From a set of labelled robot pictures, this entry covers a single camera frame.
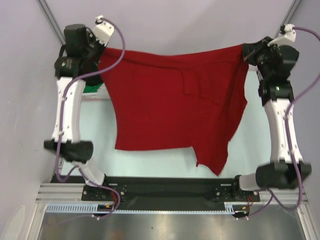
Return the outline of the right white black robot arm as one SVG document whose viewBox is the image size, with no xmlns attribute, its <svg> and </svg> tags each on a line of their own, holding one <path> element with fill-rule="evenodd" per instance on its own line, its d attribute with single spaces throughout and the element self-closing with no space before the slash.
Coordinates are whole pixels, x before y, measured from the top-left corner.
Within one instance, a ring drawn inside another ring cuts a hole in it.
<svg viewBox="0 0 320 240">
<path fill-rule="evenodd" d="M 289 77 L 299 52 L 290 43 L 284 37 L 266 36 L 242 47 L 244 61 L 257 67 L 258 95 L 268 119 L 271 153 L 270 162 L 258 166 L 255 173 L 236 177 L 238 183 L 230 188 L 230 194 L 237 201 L 249 191 L 301 189 L 312 172 L 311 165 L 303 162 L 295 134 L 295 97 Z"/>
</svg>

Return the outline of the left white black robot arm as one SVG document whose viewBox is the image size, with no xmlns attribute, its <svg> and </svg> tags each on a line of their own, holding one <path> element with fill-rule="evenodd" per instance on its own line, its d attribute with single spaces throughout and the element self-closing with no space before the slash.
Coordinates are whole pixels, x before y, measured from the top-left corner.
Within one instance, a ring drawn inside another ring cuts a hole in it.
<svg viewBox="0 0 320 240">
<path fill-rule="evenodd" d="M 89 73 L 97 71 L 96 63 L 103 48 L 94 34 L 84 24 L 67 25 L 64 29 L 65 44 L 60 48 L 54 63 L 57 78 L 57 111 L 51 139 L 43 147 L 55 154 L 55 176 L 64 183 L 69 178 L 60 175 L 60 160 L 73 164 L 85 183 L 94 186 L 93 194 L 100 200 L 110 196 L 111 188 L 104 184 L 105 175 L 92 160 L 94 146 L 81 140 L 80 110 Z"/>
</svg>

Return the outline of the red t shirt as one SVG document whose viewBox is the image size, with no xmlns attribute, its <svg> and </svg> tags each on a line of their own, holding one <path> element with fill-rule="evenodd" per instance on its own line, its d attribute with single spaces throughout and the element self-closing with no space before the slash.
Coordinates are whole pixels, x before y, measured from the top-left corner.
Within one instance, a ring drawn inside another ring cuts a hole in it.
<svg viewBox="0 0 320 240">
<path fill-rule="evenodd" d="M 196 164 L 219 175 L 247 105 L 242 45 L 182 55 L 107 48 L 99 68 L 118 57 L 101 75 L 115 111 L 115 148 L 191 147 Z"/>
</svg>

